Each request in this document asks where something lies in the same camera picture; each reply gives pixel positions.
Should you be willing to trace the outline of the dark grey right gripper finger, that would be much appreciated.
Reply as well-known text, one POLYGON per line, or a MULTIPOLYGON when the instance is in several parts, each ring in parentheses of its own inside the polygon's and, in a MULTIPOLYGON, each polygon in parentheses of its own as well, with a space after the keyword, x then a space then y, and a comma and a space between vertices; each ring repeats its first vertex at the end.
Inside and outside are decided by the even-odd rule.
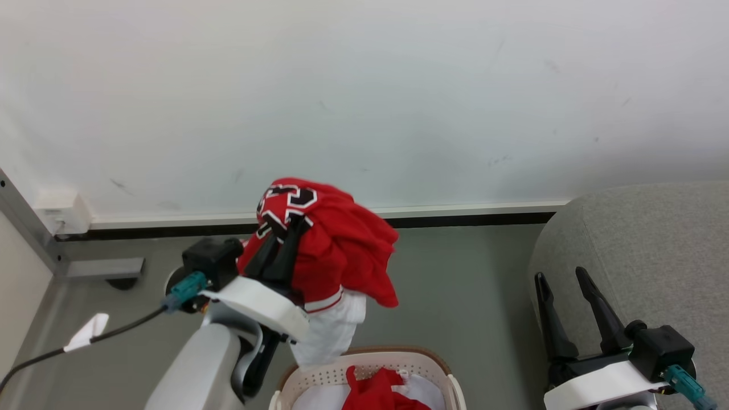
POLYGON ((558 317, 554 307, 554 294, 544 273, 536 273, 534 282, 547 358, 549 360, 576 360, 579 356, 578 348, 568 339, 567 332, 558 317))
POLYGON ((604 354, 617 354, 631 346, 625 335, 622 321, 610 306, 587 270, 581 266, 575 268, 575 275, 580 285, 583 298, 591 306, 594 319, 601 337, 600 348, 604 354))

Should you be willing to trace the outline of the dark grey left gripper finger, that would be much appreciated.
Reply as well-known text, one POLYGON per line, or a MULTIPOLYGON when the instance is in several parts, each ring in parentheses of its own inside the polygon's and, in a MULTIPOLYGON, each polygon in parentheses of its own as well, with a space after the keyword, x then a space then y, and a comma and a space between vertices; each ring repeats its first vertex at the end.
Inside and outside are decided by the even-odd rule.
POLYGON ((304 216, 294 216, 276 258, 265 272, 266 280, 274 284, 293 283, 299 244, 310 227, 304 216))
POLYGON ((259 238, 253 235, 244 245, 244 275, 248 278, 264 278, 279 252, 279 239, 273 233, 259 238))

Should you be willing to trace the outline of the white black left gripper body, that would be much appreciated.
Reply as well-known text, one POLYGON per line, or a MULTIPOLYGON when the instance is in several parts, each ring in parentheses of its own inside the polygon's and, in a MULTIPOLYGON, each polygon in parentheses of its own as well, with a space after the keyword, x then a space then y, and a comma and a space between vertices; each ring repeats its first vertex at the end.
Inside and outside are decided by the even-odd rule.
POLYGON ((238 276, 220 291, 203 290, 199 294, 226 306, 241 317, 287 335, 295 342, 307 335, 307 313, 287 297, 253 278, 238 276))

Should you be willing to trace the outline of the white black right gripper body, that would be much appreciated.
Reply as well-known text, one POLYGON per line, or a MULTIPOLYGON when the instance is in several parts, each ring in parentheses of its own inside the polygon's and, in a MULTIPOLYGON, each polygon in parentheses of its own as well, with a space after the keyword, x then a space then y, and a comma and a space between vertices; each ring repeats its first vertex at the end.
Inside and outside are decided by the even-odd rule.
POLYGON ((665 381, 649 381, 629 360, 629 348, 612 355, 575 356, 572 348, 549 348, 547 409, 656 409, 654 392, 665 381))

